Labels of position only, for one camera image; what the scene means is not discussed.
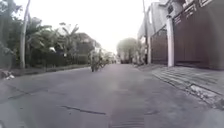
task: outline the gate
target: gate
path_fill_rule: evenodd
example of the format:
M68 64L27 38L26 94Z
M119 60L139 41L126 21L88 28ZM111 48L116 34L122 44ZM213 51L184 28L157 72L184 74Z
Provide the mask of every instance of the gate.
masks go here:
M176 65L209 67L208 51L213 37L202 4L195 0L173 18Z
M163 26L151 37L152 63L167 64L167 30Z

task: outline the sky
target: sky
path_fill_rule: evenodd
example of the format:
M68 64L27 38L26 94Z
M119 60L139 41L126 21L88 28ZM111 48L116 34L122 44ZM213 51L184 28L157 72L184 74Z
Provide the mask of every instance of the sky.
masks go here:
M15 0L24 8L27 1ZM54 27L60 22L78 24L79 32L116 52L120 40L137 37L144 14L142 0L31 0L30 15Z

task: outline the utility pole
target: utility pole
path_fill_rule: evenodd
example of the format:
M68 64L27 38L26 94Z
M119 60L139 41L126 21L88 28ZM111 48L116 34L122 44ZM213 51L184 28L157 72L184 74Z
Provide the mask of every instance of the utility pole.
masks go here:
M31 0L28 0L28 3L26 5L24 21L23 21L22 31L21 31L21 36L20 36L20 67L21 67L21 69L25 69L25 66L26 66L26 63L25 63L25 40L26 40L26 27L27 27L27 22L28 22L30 1Z
M143 12L144 12L144 23L145 23L145 44L146 44L146 53L145 53L145 63L148 64L148 52L149 52L149 44L148 44L148 14L145 10L145 0L142 0L143 3Z

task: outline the railing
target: railing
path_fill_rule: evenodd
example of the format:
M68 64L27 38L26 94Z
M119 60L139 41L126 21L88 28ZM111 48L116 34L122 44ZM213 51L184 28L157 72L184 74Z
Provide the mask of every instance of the railing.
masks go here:
M156 36L156 35L160 35L161 31L166 31L166 24L163 25L157 32L155 32L152 37Z
M207 5L208 3L212 2L213 0L199 0L201 7Z
M183 19L187 19L198 11L201 7L204 7L212 0L193 0L189 3L180 13L173 17L174 25L177 25Z

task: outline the asphalt road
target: asphalt road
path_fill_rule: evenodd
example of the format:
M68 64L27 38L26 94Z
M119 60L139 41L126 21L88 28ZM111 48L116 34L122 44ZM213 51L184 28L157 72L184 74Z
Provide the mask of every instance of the asphalt road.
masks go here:
M131 65L0 83L6 128L223 128L224 112Z

